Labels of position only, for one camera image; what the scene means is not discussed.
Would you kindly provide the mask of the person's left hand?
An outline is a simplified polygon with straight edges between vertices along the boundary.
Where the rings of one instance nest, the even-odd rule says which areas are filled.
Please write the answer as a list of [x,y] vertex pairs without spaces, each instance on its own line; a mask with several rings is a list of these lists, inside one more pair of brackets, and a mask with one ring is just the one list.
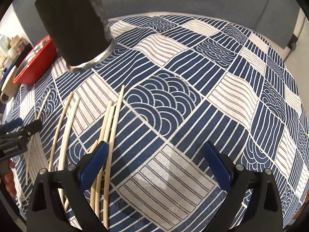
[[11,160],[8,160],[7,166],[8,166],[8,172],[4,175],[4,184],[10,196],[15,197],[17,192],[14,183],[14,174],[12,172],[12,169],[15,167],[15,164]]

